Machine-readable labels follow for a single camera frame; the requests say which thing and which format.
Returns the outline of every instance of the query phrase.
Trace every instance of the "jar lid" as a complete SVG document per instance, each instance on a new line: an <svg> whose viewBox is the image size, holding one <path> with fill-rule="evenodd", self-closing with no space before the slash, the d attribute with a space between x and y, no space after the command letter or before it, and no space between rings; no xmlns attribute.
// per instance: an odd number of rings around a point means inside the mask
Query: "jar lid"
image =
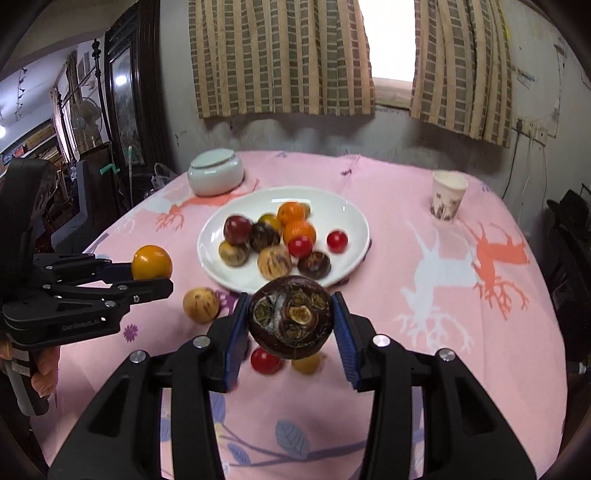
<svg viewBox="0 0 591 480"><path fill-rule="evenodd" d="M229 148L216 148L198 155L192 162L191 168L208 168L224 163L234 155L234 150Z"/></svg>

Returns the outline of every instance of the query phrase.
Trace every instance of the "table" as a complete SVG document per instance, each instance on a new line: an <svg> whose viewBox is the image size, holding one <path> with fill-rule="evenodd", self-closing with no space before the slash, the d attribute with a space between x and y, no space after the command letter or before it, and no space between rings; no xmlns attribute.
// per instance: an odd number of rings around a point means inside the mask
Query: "table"
<svg viewBox="0 0 591 480"><path fill-rule="evenodd" d="M453 224L429 214L431 172L358 155L340 158L285 152L240 153L246 180L211 199L192 195L185 175L110 227L89 248L130 261L145 244L173 259L174 293L137 305L121 332L62 349L50 412L33 428L51 462L93 395L132 351L176 350L205 333L181 301L196 286L214 288L224 315L235 296L202 271L196 240L215 211L254 188L307 185L342 195L368 218L366 260L336 288L350 310L407 349L454 349L484 385L525 446L538 476L555 460L566 409L564 346L552 304L529 246L501 199L478 179ZM227 479L356 478L368 434L372 394L345 380L333 337L322 370L305 377L288 367L272 377L245 363L239 387L212 394L213 417ZM420 392L414 396L413 478L421 474ZM163 399L163 471L170 477L170 395Z"/></svg>

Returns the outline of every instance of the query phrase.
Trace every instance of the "green handle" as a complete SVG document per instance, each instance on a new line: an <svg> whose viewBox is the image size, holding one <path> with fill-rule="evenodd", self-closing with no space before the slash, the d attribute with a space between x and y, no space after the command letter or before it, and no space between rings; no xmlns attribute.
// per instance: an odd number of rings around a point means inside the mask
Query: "green handle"
<svg viewBox="0 0 591 480"><path fill-rule="evenodd" d="M113 162L109 163L108 165L105 165L103 168L101 168L99 170L101 175L104 175L106 172L108 172L109 170L113 170L113 173L119 173L121 170L118 169L115 164Z"/></svg>

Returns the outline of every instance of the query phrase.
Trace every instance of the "yellow cherry tomato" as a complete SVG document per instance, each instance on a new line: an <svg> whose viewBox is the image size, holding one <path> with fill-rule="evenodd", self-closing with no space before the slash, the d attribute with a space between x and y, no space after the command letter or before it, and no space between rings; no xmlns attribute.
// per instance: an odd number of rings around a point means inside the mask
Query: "yellow cherry tomato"
<svg viewBox="0 0 591 480"><path fill-rule="evenodd" d="M265 215L262 215L261 218L259 218L258 223L266 223L273 230L275 230L279 234L281 234L281 228L282 228L281 222L272 213L266 213Z"/></svg>
<svg viewBox="0 0 591 480"><path fill-rule="evenodd" d="M321 353L315 353L314 355L308 356L306 358L292 360L291 366L301 374L312 375L318 370L323 357L324 355Z"/></svg>
<svg viewBox="0 0 591 480"><path fill-rule="evenodd" d="M134 280L170 278L173 274L173 261L164 248L146 245L135 253L131 262L131 274Z"/></svg>

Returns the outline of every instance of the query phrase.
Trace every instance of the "blue gripper pad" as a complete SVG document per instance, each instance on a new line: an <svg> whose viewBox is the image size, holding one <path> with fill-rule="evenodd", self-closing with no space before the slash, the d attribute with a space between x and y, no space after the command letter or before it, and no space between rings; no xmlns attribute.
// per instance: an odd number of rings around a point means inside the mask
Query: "blue gripper pad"
<svg viewBox="0 0 591 480"><path fill-rule="evenodd" d="M244 301L239 300L233 316L236 318L230 341L226 348L226 361L223 382L226 388L232 390L238 382L238 372L244 360L244 352L248 344L248 325L246 314L250 305L251 297L245 297Z"/></svg>
<svg viewBox="0 0 591 480"><path fill-rule="evenodd" d="M361 375L359 373L360 359L349 328L349 313L343 310L335 295L332 295L331 299L335 321L335 337L339 347L340 360L345 369L347 380L353 385L355 390L358 390L361 385Z"/></svg>

